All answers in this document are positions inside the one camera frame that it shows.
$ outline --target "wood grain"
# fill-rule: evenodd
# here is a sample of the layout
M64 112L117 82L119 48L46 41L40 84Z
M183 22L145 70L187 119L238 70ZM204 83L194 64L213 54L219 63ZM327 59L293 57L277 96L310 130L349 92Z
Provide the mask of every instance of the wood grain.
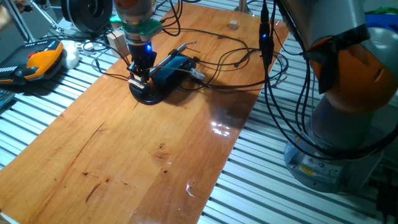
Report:
M229 30L231 20L239 21L238 30ZM181 24L258 46L258 17L184 4ZM284 41L285 25L278 22L276 29ZM242 47L198 32L159 34L152 42L157 61L193 41L198 43L183 53L211 62ZM231 54L224 63L244 54ZM125 68L119 60L108 72L128 76ZM198 69L207 78L214 72ZM264 79L259 54L238 69L222 69L213 84ZM175 90L146 106L126 82L103 75L0 170L0 209L21 224L196 223L258 94Z

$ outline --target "cable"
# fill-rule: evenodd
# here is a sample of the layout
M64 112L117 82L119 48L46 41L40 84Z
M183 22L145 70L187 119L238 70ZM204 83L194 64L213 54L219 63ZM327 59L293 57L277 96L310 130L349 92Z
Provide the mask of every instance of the cable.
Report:
M177 4L178 4L177 14L180 12L180 3L181 3L181 1L177 0ZM169 16L169 17L166 17L164 19L161 19L159 22L164 23L167 19L173 19L173 18L176 18L176 17L175 16Z
M174 25L177 21L180 20L181 15L182 15L182 8L183 8L182 4L183 4L183 1L178 0L178 9L177 9L178 17L176 18L176 20L174 22L172 22L171 24L167 24L167 25L163 26L163 28L170 27L170 26Z
M128 81L128 78L125 77L125 76L118 75L118 74L111 74L111 73L103 72L102 69L101 69L101 67L100 67L100 63L99 63L99 61L98 61L97 58L95 59L95 64L96 64L96 66L97 66L97 68L98 68L98 71L99 71L100 73L102 73L102 74L104 74L104 75L107 75L107 76L114 77L114 78L121 77L121 78L118 78L118 79L122 79L122 80Z
M114 51L120 56L121 59L124 60L124 63L126 63L127 66L130 66L130 63L127 62L127 60L123 57L123 55L122 55L117 49L115 49L114 47L112 47L112 46L110 46L110 45L108 45L108 44L104 44L104 43L99 42L99 41L87 41L87 42L85 42L85 43L83 44L83 46L82 46L83 50L85 50L85 45L86 45L86 44L89 44L89 43L102 44L102 45L104 45L104 46L106 46L106 47L109 47L110 49L114 50Z
M188 31L202 32L202 33L204 33L204 34L210 34L210 35L215 35L215 36L217 36L217 37L221 37L221 38L225 38L225 39L229 39L229 40L235 40L235 41L238 41L238 42L242 43L242 44L245 46L245 49L247 50L248 53L249 53L249 51L250 51L250 48L249 48L249 46L245 43L245 41L239 40L239 39L237 39L237 38L228 37L228 36L226 36L226 35L216 34L216 33L213 33L213 32L208 32L208 31L200 30L200 29L181 28L180 30L188 30ZM246 61L245 59L242 59L242 60L240 60L240 61L238 61L238 62L234 62L234 63L225 63L225 64L221 64L220 62L219 62L219 63L206 62L206 61L200 60L200 58L198 58L198 57L194 57L193 59L194 59L196 62L206 63L206 64L208 64L208 65L220 65L220 66L223 66L223 65L234 65L236 68L238 68L239 65L240 65L241 63L243 63L244 61Z
M166 29L176 29L176 28L163 28L163 31L164 31L166 34L171 35L172 37L177 37L177 36L180 35L180 33L181 33L180 19L178 18L177 13L175 12L174 5L173 5L172 0L169 0L169 2L170 2L170 5L171 5L171 7L172 7L172 10L173 10L175 20L177 21L177 25L178 25L178 28L177 28L177 29L178 29L178 32L177 32L176 34L171 34L170 32L168 32L168 31L166 30Z
M220 66L221 66L221 65L220 65L220 62L222 61L223 57L224 57L225 55L228 55L229 53L237 52L237 51L239 51L239 50L246 50L246 48L230 50L229 52L224 53L224 54L220 57L220 59L218 60L218 65L217 65L217 67L216 67L216 70L215 70L213 76L210 78L210 80L207 81L206 85L209 85L209 84L211 83L211 81L213 81L214 77L216 77L217 72L218 72L218 69L219 69ZM201 87L194 88L194 89L187 89L187 88L184 88L184 87L182 87L182 86L180 85L180 88L183 89L183 90L185 90L185 91L197 91L197 90L203 89L204 87L205 87L205 86L201 86Z
M279 6L279 9L284 10L283 5ZM272 14L272 28L274 26L274 12ZM306 59L306 63L307 63L307 68L309 71L309 61ZM286 117L284 116L283 112L280 110L279 106L276 103L276 100L274 98L274 95L272 93L272 89L270 88L270 96L274 102L275 107L277 108L277 111L279 112L279 114L281 115L282 119L284 120L284 122L289 126L289 128L294 132L295 135L297 135L297 137L299 137L300 139L302 139L304 142L306 142L309 146L314 147L316 150L320 151L322 154L327 155L329 157L318 157L315 155L312 155L306 151L304 151L302 148L300 148L293 140L291 140L291 138L288 137L288 135L286 135L286 133L284 132L284 130L281 128L281 126L279 125L279 123L277 122L275 116L273 115L272 111L271 111L271 106L269 105L268 99L267 99L267 95L265 95L266 97L266 103L267 103L267 107L269 109L269 112L272 116L272 119L275 121L276 125L278 126L278 128L280 129L280 131L282 132L282 134L288 139L288 141L290 141L290 143L293 144L293 146L295 146L299 151L301 151L302 153L308 155L308 156L312 156L314 158L317 159L323 159L323 160L352 160L352 159L360 159L363 158L365 156L368 156L372 153L378 152L383 150L386 146L388 146L393 140L395 140L395 138L398 136L398 124L396 126L396 128L390 133L388 134L384 139L368 146L368 147L364 147L362 149L356 149L356 150L352 150L352 151L342 151L342 150L327 150L327 149L323 149L320 146L317 146L316 144L310 142L308 139L304 138L300 133L298 133L289 123L289 121L286 119Z
M200 2L201 0L182 0L182 1L184 1L184 2L186 2L186 3L198 3L198 2Z
M280 60L280 58L278 57L279 54L274 54L274 56L277 57L277 60ZM280 77L285 72L286 72L286 67L283 66L282 62L280 62L280 72L278 74L274 75L273 77L271 77L270 80L275 78L275 77ZM203 82L201 80L198 80L195 77L193 77L193 78L195 79L195 81L198 84L202 85L201 88L207 87L207 88L210 88L210 89L212 89L214 91L218 91L218 92L222 92L222 93L240 93L240 92L247 92L247 91L263 90L264 88L254 89L254 90L239 90L239 88L248 88L248 87L252 87L252 86L256 86L256 85L262 85L262 84L266 83L266 81L263 80L263 81L259 81L257 83L252 83L252 84L248 84L248 85L209 85L209 82L205 83L205 82ZM287 78L287 75L286 75L285 78L283 78L281 80L277 80L274 84L271 85L271 87L273 87L273 88L276 87L278 84L284 82L286 80L286 78Z
M168 0L164 0L164 1L162 1L161 3L158 3L158 4L156 5L156 8L155 8L153 14L155 14L156 11L157 11L161 6L163 6L167 1L168 1Z
M282 44L282 41L280 41L279 36L278 36L278 33L276 32L276 30L275 30L275 35L276 35L276 38L278 39L278 42L279 42L280 46L282 47L282 49L283 49L287 54L290 54L290 55L293 55L293 56L298 56L298 55L303 55L303 54L304 54L304 52L301 52L301 53L299 53L299 54L295 54L295 53L291 53L291 52L287 51L287 50L285 49L284 45Z
M254 3L254 2L259 2L259 3L263 3L262 1L258 1L258 0L253 0L253 1L249 1L248 3L246 3L246 5L248 5L248 4L252 4L252 3Z

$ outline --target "blue object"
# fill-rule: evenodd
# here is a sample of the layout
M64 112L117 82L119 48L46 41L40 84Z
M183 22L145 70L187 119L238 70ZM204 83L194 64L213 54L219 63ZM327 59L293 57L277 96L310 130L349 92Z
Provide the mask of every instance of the blue object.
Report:
M15 93L0 89L0 108L6 105L14 98Z
M179 70L175 70L173 68L181 69L183 65L189 62L189 58L186 56L176 56L174 57L165 67L161 68L155 75L152 76L152 81L160 88L160 86L167 86L168 83L177 82L177 80L181 80L182 78L176 73L181 73ZM185 76L189 75L189 71L183 72Z
M398 15L366 15L366 25L368 27L385 28L398 34Z

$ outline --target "sticker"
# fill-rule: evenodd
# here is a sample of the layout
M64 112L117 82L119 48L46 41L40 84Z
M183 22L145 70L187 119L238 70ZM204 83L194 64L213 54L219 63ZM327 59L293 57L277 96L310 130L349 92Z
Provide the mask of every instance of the sticker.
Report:
M305 164L301 164L300 170L306 173L307 175L310 175L311 177L313 176L314 170L309 168L309 166Z
M54 44L55 44L55 41L51 42L51 44L48 46L48 48L54 46Z
M343 166L330 164L327 161L305 156L300 170L314 179L335 184L340 177Z

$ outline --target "small wooden block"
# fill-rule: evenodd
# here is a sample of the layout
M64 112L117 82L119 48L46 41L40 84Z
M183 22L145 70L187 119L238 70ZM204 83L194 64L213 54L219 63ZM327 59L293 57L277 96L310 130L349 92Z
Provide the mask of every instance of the small wooden block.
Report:
M124 40L123 33L120 31L114 31L113 34L108 34L108 41L109 41L110 46L117 49L118 52L121 53L121 55L123 55L123 57L129 55L130 54L129 49L127 48L126 41ZM120 58L120 55L118 53L116 53L114 50L112 50L112 54L115 57Z

